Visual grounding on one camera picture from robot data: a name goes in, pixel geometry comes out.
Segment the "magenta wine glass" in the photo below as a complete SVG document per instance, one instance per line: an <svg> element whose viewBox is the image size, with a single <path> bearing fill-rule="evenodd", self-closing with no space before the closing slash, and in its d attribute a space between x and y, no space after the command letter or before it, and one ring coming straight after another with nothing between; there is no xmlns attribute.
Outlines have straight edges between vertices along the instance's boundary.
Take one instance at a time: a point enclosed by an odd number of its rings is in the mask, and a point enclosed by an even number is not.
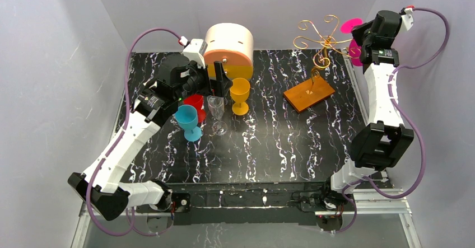
<svg viewBox="0 0 475 248"><path fill-rule="evenodd" d="M350 20L347 20L345 23L343 23L340 26L340 32L344 34L350 34L354 27L361 24L363 24L362 19L352 18ZM360 54L361 54L360 47L356 44L356 41L352 39L348 47L348 55L350 56L351 62L354 66L358 66L358 67L363 66L363 64L360 61Z"/></svg>

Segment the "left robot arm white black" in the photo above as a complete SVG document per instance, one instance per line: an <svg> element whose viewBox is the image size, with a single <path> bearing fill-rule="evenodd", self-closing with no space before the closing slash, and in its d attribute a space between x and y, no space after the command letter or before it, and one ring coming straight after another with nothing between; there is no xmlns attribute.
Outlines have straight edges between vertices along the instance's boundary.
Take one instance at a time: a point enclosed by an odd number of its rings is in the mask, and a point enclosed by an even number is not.
<svg viewBox="0 0 475 248"><path fill-rule="evenodd" d="M220 61L210 67L184 54L170 54L161 62L152 79L145 82L128 112L121 130L103 153L82 173L74 172L69 185L85 201L88 210L95 210L107 221L119 217L126 209L141 205L165 207L172 193L163 182L123 183L126 169L137 153L192 95L224 97L232 81Z"/></svg>

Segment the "clear wine glass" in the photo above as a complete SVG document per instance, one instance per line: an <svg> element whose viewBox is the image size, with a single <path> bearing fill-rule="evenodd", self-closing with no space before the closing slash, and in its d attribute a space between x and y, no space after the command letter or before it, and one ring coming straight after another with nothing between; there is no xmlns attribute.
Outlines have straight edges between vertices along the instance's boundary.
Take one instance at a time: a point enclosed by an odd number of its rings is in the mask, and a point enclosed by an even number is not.
<svg viewBox="0 0 475 248"><path fill-rule="evenodd" d="M219 136L224 135L227 132L227 124L222 121L225 112L224 99L218 96L208 96L207 104L208 109L215 120L212 125L213 132Z"/></svg>

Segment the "red wine glass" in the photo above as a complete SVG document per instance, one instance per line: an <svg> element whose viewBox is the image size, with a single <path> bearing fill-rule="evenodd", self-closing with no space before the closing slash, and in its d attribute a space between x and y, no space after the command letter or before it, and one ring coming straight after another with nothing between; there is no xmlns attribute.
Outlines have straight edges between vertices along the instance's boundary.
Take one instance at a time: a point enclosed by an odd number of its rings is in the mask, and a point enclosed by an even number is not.
<svg viewBox="0 0 475 248"><path fill-rule="evenodd" d="M204 110L204 96L202 95L192 95L184 100L184 104L193 106L198 115L198 122L202 123L206 118L206 113Z"/></svg>

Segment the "blue wine glass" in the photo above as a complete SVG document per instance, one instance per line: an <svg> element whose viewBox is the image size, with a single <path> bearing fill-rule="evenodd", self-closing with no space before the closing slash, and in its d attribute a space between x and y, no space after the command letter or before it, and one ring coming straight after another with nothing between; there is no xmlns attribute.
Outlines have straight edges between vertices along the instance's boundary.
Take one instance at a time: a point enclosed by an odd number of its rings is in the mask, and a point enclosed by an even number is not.
<svg viewBox="0 0 475 248"><path fill-rule="evenodd" d="M200 140L202 130L198 126L197 110L191 105L181 105L174 114L176 122L184 131L184 137L190 142Z"/></svg>

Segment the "yellow wine glass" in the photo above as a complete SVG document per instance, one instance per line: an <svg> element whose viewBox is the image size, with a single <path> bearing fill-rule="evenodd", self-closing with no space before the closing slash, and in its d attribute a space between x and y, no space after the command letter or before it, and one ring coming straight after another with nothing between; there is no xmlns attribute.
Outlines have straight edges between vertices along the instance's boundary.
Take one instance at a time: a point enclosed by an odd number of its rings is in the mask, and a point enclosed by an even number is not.
<svg viewBox="0 0 475 248"><path fill-rule="evenodd" d="M245 115L249 111L249 105L246 101L250 94L250 83L245 78L235 78L232 83L233 85L229 90L234 102L232 112L235 115Z"/></svg>

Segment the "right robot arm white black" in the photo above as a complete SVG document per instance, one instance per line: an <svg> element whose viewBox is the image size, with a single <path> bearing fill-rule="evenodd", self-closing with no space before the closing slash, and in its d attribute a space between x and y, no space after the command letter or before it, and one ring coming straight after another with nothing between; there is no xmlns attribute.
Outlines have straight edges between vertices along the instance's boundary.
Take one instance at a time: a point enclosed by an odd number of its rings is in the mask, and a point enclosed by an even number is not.
<svg viewBox="0 0 475 248"><path fill-rule="evenodd" d="M352 194L356 182L394 167L414 139L413 130L405 127L392 103L397 90L388 91L388 79L395 79L392 72L400 64L392 43L401 30L412 27L412 14L412 7L399 13L381 10L372 21L351 31L368 86L369 119L351 142L350 159L322 186L319 199L324 204L346 204L344 195Z"/></svg>

